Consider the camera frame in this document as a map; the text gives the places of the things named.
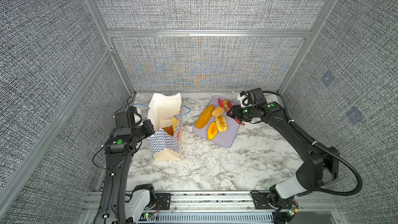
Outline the red kitchen tongs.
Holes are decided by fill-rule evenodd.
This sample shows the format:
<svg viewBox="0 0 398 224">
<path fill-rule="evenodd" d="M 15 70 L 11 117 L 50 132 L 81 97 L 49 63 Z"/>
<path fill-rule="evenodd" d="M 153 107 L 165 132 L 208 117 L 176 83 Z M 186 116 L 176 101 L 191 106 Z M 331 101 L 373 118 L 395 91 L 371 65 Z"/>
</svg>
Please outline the red kitchen tongs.
<svg viewBox="0 0 398 224">
<path fill-rule="evenodd" d="M 227 104 L 225 104 L 225 103 L 223 102 L 223 100 L 222 100 L 221 98 L 219 98 L 219 99 L 218 99 L 218 104 L 219 104 L 219 106 L 220 106 L 221 108 L 224 109 L 224 111 L 226 112 L 227 116 L 229 116 L 229 117 L 232 118 L 232 114 L 229 114 L 229 110 L 230 110 L 229 106 L 232 107 L 232 106 L 233 106 L 232 103 L 229 102 L 229 101 L 227 101 Z M 240 124 L 240 125 L 242 125 L 242 126 L 245 125 L 242 121 L 240 121 L 240 120 L 238 120 L 238 119 L 236 119 L 236 118 L 234 118 L 234 120 L 235 120 L 238 124 Z"/>
</svg>

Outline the golden oval bread roll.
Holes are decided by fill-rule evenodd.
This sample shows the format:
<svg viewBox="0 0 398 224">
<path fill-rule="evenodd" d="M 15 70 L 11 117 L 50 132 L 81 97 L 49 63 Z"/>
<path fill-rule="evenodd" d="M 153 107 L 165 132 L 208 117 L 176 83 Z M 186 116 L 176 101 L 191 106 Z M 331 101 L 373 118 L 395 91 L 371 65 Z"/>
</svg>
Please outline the golden oval bread roll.
<svg viewBox="0 0 398 224">
<path fill-rule="evenodd" d="M 211 112 L 211 115 L 217 117 L 221 116 L 223 113 L 225 113 L 225 110 L 222 107 L 217 107 Z"/>
</svg>

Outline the aluminium front rail frame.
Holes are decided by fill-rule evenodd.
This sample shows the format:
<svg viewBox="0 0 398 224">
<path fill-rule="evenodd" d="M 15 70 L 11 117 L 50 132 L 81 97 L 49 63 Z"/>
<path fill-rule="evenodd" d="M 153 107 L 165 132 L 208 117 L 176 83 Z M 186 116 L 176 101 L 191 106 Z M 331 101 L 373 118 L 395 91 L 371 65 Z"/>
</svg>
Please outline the aluminium front rail frame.
<svg viewBox="0 0 398 224">
<path fill-rule="evenodd" d="M 274 224 L 277 209 L 256 210 L 250 191 L 157 191 L 170 193 L 169 210 L 143 210 L 137 224 Z M 133 209 L 126 203 L 127 216 Z M 313 193 L 295 199 L 280 217 L 292 224 L 347 224 L 348 217 L 332 195 Z"/>
</svg>

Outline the dark orange oval bread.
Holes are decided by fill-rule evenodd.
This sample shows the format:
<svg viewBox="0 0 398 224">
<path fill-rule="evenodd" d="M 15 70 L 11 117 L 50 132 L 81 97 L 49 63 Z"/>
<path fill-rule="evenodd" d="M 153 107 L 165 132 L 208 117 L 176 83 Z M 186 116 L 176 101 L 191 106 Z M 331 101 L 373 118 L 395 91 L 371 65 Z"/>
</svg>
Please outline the dark orange oval bread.
<svg viewBox="0 0 398 224">
<path fill-rule="evenodd" d="M 174 135 L 172 125 L 171 125 L 171 126 L 168 126 L 168 127 L 164 127 L 163 130 L 164 130 L 169 136 L 173 136 L 173 135 Z"/>
</svg>

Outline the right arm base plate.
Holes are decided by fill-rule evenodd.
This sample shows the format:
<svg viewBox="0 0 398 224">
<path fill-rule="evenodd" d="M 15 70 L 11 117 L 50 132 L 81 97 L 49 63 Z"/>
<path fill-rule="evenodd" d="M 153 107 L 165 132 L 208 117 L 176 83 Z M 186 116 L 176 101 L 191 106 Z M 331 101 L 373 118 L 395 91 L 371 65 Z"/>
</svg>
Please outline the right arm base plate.
<svg viewBox="0 0 398 224">
<path fill-rule="evenodd" d="M 262 209 L 278 209 L 277 207 L 273 207 L 268 198 L 268 192 L 259 192 L 259 191 L 251 191 L 250 196 L 253 200 L 253 204 L 256 210 Z"/>
</svg>

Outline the lilac plastic tray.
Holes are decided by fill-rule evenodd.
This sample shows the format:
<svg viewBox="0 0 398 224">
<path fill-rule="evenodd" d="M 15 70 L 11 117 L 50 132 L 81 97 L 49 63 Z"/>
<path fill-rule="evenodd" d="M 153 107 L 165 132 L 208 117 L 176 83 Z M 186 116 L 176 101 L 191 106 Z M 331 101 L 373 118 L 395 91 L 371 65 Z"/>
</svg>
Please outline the lilac plastic tray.
<svg viewBox="0 0 398 224">
<path fill-rule="evenodd" d="M 237 104 L 222 96 L 213 96 L 199 117 L 200 124 L 194 124 L 193 133 L 215 144 L 229 148 L 232 146 L 240 128 L 240 124 L 227 116 L 229 108 Z"/>
</svg>

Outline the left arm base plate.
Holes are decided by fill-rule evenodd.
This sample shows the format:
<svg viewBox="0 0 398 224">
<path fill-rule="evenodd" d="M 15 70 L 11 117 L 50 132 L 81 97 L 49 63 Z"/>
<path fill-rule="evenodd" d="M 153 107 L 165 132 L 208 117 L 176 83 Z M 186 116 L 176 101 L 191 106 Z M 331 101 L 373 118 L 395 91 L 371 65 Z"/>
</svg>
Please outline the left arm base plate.
<svg viewBox="0 0 398 224">
<path fill-rule="evenodd" d="M 169 210 L 171 205 L 170 193 L 156 193 L 155 201 L 150 203 L 145 210 L 155 212 L 157 210 Z"/>
</svg>

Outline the long orange baguette bread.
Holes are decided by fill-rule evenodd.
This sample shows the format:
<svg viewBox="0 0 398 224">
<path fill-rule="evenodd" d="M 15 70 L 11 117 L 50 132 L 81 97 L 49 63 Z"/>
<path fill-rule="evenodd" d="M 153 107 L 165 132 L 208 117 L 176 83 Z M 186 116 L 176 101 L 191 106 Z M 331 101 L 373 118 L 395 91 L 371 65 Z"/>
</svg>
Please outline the long orange baguette bread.
<svg viewBox="0 0 398 224">
<path fill-rule="evenodd" d="M 202 129 L 204 128 L 207 123 L 210 121 L 211 117 L 212 117 L 212 111 L 215 109 L 214 105 L 209 105 L 200 115 L 200 117 L 198 118 L 197 122 L 196 122 L 196 127 L 198 129 Z"/>
</svg>

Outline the blue checkered paper bag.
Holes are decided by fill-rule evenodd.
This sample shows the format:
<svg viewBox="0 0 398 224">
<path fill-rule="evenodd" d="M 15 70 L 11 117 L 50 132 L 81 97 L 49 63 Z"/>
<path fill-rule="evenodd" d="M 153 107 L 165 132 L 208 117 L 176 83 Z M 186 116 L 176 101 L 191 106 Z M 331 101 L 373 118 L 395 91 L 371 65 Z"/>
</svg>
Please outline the blue checkered paper bag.
<svg viewBox="0 0 398 224">
<path fill-rule="evenodd" d="M 153 124 L 155 133 L 149 137 L 155 161 L 180 161 L 182 159 L 182 118 L 191 112 L 182 104 L 180 93 L 166 96 L 154 93 L 146 105 L 147 119 Z"/>
</svg>

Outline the ridged yellow spiral bread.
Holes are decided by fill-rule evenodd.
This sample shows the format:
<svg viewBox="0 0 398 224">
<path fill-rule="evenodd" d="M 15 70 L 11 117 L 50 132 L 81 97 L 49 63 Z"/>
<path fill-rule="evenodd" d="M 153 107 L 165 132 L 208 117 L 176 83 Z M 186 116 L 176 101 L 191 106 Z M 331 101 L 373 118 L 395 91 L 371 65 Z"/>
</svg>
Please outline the ridged yellow spiral bread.
<svg viewBox="0 0 398 224">
<path fill-rule="evenodd" d="M 177 125 L 178 125 L 178 118 L 177 117 L 173 117 L 172 118 L 172 128 L 173 128 L 173 132 L 176 132 L 177 129 Z"/>
</svg>

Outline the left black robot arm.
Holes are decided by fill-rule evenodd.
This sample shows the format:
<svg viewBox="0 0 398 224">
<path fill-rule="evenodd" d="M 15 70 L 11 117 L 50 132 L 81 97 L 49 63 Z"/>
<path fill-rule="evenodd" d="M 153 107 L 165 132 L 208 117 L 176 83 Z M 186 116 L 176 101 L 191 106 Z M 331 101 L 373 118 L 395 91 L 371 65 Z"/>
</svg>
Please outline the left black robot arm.
<svg viewBox="0 0 398 224">
<path fill-rule="evenodd" d="M 95 224 L 136 224 L 150 203 L 150 190 L 139 189 L 131 196 L 134 202 L 130 215 L 126 212 L 126 184 L 137 144 L 154 134 L 153 124 L 145 120 L 142 125 L 114 128 L 104 144 L 105 169 L 101 201 L 94 219 Z"/>
</svg>

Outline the small yellow croissant bread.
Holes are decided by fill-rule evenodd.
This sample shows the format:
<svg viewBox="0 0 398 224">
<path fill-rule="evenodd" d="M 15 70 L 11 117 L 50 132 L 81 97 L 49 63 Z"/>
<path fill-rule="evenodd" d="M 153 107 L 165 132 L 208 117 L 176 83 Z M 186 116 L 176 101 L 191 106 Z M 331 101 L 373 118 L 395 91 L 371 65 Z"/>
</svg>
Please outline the small yellow croissant bread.
<svg viewBox="0 0 398 224">
<path fill-rule="evenodd" d="M 230 107 L 228 106 L 228 100 L 223 100 L 224 107 L 227 108 L 228 110 Z"/>
</svg>

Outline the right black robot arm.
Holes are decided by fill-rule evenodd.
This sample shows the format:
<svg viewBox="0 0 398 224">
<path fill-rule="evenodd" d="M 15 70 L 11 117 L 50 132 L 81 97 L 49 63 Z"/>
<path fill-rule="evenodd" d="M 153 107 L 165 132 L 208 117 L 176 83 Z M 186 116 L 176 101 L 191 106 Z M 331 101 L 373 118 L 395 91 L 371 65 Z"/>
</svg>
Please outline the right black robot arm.
<svg viewBox="0 0 398 224">
<path fill-rule="evenodd" d="M 272 207 L 284 206 L 290 197 L 302 196 L 320 189 L 338 175 L 339 162 L 331 155 L 316 148 L 292 126 L 293 120 L 286 116 L 285 109 L 277 102 L 266 103 L 255 107 L 231 105 L 227 116 L 239 122 L 250 122 L 260 118 L 280 133 L 294 148 L 303 164 L 295 174 L 269 189 L 268 200 Z"/>
</svg>

